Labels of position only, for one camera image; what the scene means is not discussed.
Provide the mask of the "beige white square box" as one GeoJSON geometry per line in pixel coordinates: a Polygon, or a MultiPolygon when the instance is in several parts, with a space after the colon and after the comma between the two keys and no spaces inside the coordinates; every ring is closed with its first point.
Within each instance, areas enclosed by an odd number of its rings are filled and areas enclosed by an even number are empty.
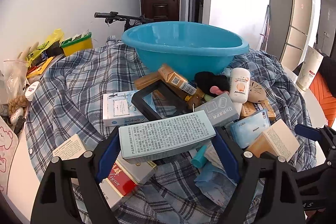
{"type": "Polygon", "coordinates": [[[282,156],[289,161],[299,148],[299,142],[283,120],[278,120],[265,129],[247,148],[256,157],[263,152],[282,156]]]}

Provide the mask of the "blue wet wipes pack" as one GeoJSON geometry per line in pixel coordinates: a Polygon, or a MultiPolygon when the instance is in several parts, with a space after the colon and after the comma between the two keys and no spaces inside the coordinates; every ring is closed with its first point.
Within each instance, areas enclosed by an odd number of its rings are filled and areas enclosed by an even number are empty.
{"type": "Polygon", "coordinates": [[[230,125],[230,132],[240,148],[247,148],[269,127],[270,121],[267,111],[260,110],[230,125]]]}

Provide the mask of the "red white cigarette box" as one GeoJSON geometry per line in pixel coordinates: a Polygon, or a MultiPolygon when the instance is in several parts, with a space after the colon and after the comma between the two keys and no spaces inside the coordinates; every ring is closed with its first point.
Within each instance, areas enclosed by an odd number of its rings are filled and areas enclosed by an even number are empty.
{"type": "Polygon", "coordinates": [[[117,210],[154,175],[157,166],[152,161],[130,164],[119,153],[100,188],[112,211],[117,210]]]}

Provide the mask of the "pale green printed box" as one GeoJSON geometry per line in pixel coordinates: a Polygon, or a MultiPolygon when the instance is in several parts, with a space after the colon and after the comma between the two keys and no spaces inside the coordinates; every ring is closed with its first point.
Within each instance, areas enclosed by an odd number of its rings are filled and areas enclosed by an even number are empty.
{"type": "Polygon", "coordinates": [[[121,156],[130,164],[178,155],[207,144],[215,136],[203,110],[119,128],[121,156]]]}

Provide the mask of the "small white printed box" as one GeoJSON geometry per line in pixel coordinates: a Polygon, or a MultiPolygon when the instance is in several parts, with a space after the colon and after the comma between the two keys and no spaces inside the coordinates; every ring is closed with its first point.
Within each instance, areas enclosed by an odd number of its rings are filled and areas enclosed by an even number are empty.
{"type": "Polygon", "coordinates": [[[62,160],[71,160],[79,158],[85,151],[86,147],[82,143],[78,134],[74,134],[60,146],[52,151],[53,157],[59,157],[62,160]]]}

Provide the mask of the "light blue mask pack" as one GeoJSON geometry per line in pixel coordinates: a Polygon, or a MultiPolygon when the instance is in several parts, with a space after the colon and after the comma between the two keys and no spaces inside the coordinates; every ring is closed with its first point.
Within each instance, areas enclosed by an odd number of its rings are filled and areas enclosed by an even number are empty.
{"type": "Polygon", "coordinates": [[[205,164],[194,183],[203,195],[222,208],[228,205],[236,188],[226,172],[210,162],[205,164]]]}

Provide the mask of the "beige round vented disc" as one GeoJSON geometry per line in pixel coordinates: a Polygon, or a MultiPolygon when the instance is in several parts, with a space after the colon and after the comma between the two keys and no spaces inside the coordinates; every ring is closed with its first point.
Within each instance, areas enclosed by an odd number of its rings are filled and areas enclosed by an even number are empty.
{"type": "Polygon", "coordinates": [[[252,103],[260,103],[266,100],[266,92],[264,88],[256,81],[250,80],[248,101],[252,103]]]}

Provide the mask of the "yellow gold packet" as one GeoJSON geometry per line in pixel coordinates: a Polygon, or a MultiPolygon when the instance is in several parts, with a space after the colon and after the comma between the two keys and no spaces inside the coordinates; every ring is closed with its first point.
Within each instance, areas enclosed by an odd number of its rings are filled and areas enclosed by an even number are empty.
{"type": "Polygon", "coordinates": [[[252,103],[252,102],[247,101],[246,103],[242,105],[240,118],[249,117],[253,115],[254,113],[261,111],[261,110],[266,110],[268,118],[271,122],[276,119],[276,113],[273,110],[270,103],[268,102],[268,100],[264,100],[260,103],[252,103]]]}

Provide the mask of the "pink bear pouch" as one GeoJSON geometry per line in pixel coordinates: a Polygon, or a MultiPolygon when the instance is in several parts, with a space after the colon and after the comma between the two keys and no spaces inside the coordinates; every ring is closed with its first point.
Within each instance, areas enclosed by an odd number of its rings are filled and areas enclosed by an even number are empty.
{"type": "Polygon", "coordinates": [[[18,146],[18,137],[1,118],[0,121],[0,184],[1,193],[7,194],[9,173],[18,146]]]}

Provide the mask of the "white lotion bottle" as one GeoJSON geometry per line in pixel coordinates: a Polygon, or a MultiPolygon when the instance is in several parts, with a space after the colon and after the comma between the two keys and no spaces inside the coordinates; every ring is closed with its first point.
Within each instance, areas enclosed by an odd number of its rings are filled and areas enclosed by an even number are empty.
{"type": "Polygon", "coordinates": [[[245,103],[248,99],[251,74],[248,69],[234,68],[230,77],[230,93],[232,102],[245,103]]]}

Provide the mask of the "teal tube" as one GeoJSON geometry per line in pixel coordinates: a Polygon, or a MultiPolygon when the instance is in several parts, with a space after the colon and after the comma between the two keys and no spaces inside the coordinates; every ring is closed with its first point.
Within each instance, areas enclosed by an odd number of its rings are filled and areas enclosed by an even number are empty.
{"type": "Polygon", "coordinates": [[[203,145],[195,154],[195,156],[191,159],[191,164],[195,168],[203,168],[205,164],[207,163],[207,158],[205,157],[205,152],[207,150],[207,146],[203,145]]]}

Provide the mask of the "grey card sleeve box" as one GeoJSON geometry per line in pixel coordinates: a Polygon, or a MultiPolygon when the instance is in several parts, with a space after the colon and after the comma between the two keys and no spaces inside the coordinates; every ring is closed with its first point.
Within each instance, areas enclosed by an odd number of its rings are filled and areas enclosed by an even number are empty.
{"type": "Polygon", "coordinates": [[[195,108],[195,111],[204,110],[214,127],[226,127],[231,122],[239,119],[239,114],[227,93],[215,97],[195,108]]]}

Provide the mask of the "blue plaid cloth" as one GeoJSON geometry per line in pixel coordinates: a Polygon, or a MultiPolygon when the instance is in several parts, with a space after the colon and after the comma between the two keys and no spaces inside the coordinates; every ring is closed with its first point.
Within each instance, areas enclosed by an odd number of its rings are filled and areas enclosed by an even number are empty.
{"type": "MultiPolygon", "coordinates": [[[[234,58],[232,68],[250,70],[268,101],[289,128],[311,124],[305,100],[278,60],[250,50],[234,58]]],[[[42,178],[55,148],[78,135],[94,149],[112,129],[102,121],[105,93],[134,89],[149,70],[135,49],[107,40],[106,45],[65,57],[50,67],[34,94],[26,121],[31,164],[42,178]]],[[[154,176],[115,212],[120,223],[216,223],[222,208],[195,185],[198,170],[189,153],[157,161],[154,176]]]]}

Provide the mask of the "black plush toy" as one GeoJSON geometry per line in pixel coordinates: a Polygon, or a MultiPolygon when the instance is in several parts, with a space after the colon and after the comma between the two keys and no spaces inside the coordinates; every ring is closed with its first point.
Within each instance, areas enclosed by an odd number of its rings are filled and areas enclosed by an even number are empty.
{"type": "Polygon", "coordinates": [[[199,72],[194,77],[197,87],[209,96],[219,96],[230,91],[230,84],[225,75],[212,72],[199,72]]]}

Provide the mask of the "white round jar lid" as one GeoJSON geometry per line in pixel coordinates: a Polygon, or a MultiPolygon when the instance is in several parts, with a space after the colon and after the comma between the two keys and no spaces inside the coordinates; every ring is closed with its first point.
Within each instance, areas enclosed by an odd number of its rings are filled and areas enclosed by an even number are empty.
{"type": "Polygon", "coordinates": [[[35,81],[34,83],[32,83],[25,91],[25,98],[31,102],[33,100],[34,94],[39,86],[40,82],[39,81],[35,81]]]}

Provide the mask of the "white blue Raison box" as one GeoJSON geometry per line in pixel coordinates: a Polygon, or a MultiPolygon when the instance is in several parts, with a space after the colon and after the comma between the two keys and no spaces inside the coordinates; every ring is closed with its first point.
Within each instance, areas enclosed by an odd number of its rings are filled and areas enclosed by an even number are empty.
{"type": "Polygon", "coordinates": [[[127,126],[147,121],[131,102],[136,92],[131,90],[103,95],[102,119],[106,127],[127,126]]]}

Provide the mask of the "steel refrigerator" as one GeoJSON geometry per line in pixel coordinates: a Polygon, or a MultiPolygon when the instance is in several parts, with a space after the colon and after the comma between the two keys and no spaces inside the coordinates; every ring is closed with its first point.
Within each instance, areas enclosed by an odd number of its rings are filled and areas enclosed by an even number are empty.
{"type": "Polygon", "coordinates": [[[266,51],[293,70],[300,63],[307,42],[312,0],[270,0],[270,33],[266,51]]]}

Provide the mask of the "yellow book stack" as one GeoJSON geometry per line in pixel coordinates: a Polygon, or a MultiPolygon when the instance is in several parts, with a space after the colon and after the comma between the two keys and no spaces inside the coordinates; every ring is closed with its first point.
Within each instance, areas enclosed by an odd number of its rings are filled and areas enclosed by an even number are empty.
{"type": "Polygon", "coordinates": [[[46,61],[43,61],[40,65],[30,68],[27,71],[26,78],[29,80],[34,77],[41,76],[43,72],[48,68],[48,66],[50,65],[51,61],[54,58],[55,58],[54,56],[49,57],[46,61]]]}

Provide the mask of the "clear zip bag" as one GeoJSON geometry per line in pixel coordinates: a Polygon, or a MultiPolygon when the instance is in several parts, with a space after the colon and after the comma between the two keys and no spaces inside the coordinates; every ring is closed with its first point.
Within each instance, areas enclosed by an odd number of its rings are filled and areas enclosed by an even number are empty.
{"type": "Polygon", "coordinates": [[[27,62],[24,60],[5,60],[3,76],[8,102],[22,96],[26,88],[27,62]]]}

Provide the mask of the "beige stuffed animal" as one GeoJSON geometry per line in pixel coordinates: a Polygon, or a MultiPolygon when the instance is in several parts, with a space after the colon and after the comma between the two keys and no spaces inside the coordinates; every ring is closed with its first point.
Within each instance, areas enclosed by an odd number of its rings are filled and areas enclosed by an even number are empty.
{"type": "Polygon", "coordinates": [[[22,51],[18,55],[18,60],[25,60],[31,52],[33,52],[34,50],[37,49],[38,45],[39,45],[39,43],[36,42],[32,46],[27,47],[24,51],[22,51]]]}

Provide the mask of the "blue plastic basin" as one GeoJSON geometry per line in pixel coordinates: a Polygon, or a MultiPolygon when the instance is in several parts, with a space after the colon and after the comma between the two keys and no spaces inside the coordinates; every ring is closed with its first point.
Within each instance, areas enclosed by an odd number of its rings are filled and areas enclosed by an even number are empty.
{"type": "Polygon", "coordinates": [[[190,81],[199,72],[222,73],[235,56],[249,51],[241,36],[193,22],[143,24],[125,31],[121,39],[151,72],[166,64],[190,81]]]}

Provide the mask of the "gold slim carton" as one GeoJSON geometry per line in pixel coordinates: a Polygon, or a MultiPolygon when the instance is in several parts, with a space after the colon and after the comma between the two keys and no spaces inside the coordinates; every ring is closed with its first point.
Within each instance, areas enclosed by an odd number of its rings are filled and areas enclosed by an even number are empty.
{"type": "Polygon", "coordinates": [[[190,81],[179,75],[168,65],[163,64],[158,69],[158,72],[168,84],[173,85],[187,94],[193,96],[197,92],[197,89],[190,83],[190,81]]]}

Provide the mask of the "yellow green bin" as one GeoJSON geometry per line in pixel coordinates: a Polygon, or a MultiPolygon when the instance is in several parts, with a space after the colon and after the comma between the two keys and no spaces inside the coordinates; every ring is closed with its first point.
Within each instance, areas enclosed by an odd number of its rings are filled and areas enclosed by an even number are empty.
{"type": "Polygon", "coordinates": [[[65,56],[70,56],[78,51],[92,49],[92,32],[86,32],[74,38],[64,40],[60,44],[60,47],[63,49],[65,56]]]}

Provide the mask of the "yellow plastic bag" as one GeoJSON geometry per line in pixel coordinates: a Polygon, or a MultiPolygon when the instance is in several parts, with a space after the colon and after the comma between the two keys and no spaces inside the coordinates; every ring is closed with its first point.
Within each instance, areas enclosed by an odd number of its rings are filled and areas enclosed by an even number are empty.
{"type": "Polygon", "coordinates": [[[41,55],[45,50],[49,49],[54,43],[59,42],[61,39],[64,38],[64,32],[61,28],[55,29],[52,34],[50,34],[45,41],[40,45],[37,46],[35,50],[30,52],[27,57],[26,61],[28,63],[28,66],[31,66],[33,61],[41,55]]]}

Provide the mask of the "black bicycle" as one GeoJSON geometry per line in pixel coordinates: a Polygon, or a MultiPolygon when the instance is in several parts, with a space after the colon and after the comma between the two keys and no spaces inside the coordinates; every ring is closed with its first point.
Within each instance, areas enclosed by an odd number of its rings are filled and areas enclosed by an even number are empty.
{"type": "Polygon", "coordinates": [[[95,18],[102,18],[104,22],[109,26],[114,22],[125,22],[123,31],[127,31],[130,28],[142,25],[153,23],[153,19],[149,19],[144,17],[143,15],[136,17],[136,16],[129,16],[129,15],[120,15],[118,12],[111,11],[108,13],[103,12],[95,12],[95,18]]]}

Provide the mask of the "black display frame case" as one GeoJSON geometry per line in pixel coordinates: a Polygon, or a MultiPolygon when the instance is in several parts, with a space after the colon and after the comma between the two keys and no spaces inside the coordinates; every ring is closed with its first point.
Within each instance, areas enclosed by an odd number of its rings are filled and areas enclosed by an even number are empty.
{"type": "Polygon", "coordinates": [[[162,80],[135,92],[132,104],[148,121],[156,121],[189,113],[187,103],[162,80]]]}

